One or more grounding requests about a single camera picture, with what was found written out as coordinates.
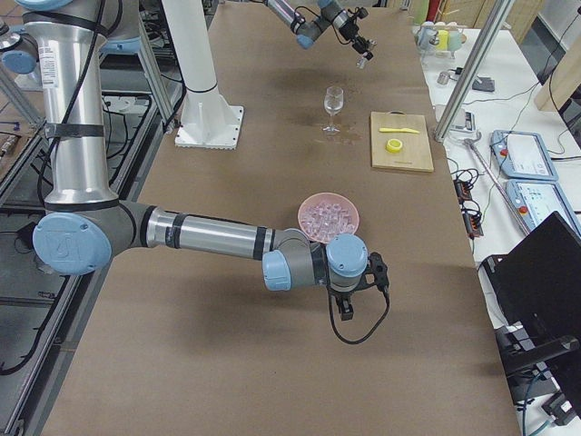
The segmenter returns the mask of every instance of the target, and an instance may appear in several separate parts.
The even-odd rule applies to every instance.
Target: yellow ring
[[[390,153],[399,153],[403,148],[403,143],[396,138],[391,138],[386,144],[385,149]]]

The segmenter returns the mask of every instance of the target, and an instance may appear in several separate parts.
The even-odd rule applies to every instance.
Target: small robotic arm
[[[108,184],[98,51],[107,39],[129,44],[136,38],[137,1],[17,3],[27,8],[25,30],[38,45],[54,179],[54,189],[44,199],[47,214],[33,238],[45,263],[60,273],[81,275],[130,248],[165,245],[261,261],[264,281],[273,291],[325,286],[342,320],[353,315],[352,294],[370,287],[378,288],[389,308],[387,266],[353,234],[341,234],[324,245],[298,230],[121,201]],[[369,42],[358,35],[353,16],[327,0],[321,8],[326,18],[314,26],[322,32],[333,23],[370,59]],[[306,37],[308,28],[306,22],[296,24],[296,33]],[[314,41],[316,34],[309,37]]]
[[[351,46],[361,55],[357,62],[358,68],[364,68],[365,63],[373,57],[372,50],[376,43],[359,35],[358,18],[368,15],[364,7],[358,7],[351,12],[343,9],[336,0],[319,0],[320,15],[308,22],[306,18],[285,0],[265,0],[264,4],[278,16],[297,36],[297,43],[309,49],[322,33],[333,26],[341,36],[351,43]]]

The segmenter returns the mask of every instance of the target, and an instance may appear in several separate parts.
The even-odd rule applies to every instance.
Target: brown table
[[[369,113],[434,118],[405,13],[371,11],[364,71],[328,31],[301,50],[261,5],[221,5],[211,28],[222,93],[246,108],[238,149],[165,138],[141,201],[275,228],[331,191],[359,208],[358,234],[389,265],[392,310],[360,346],[339,342],[322,288],[268,292],[253,261],[168,248],[120,255],[45,435],[516,435],[448,165],[370,167]],[[346,93],[327,140],[325,88]],[[350,337],[382,311],[354,299]]]

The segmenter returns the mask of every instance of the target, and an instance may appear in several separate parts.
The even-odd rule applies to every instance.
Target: black monitor
[[[496,266],[498,304],[520,321],[536,346],[570,335],[581,341],[581,239],[558,213],[549,215]],[[581,351],[546,361],[581,416]]]

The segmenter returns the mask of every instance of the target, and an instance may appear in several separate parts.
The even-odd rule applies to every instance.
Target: pink bowl
[[[355,205],[337,193],[315,193],[299,208],[299,226],[312,241],[328,243],[340,233],[355,233],[359,213]]]

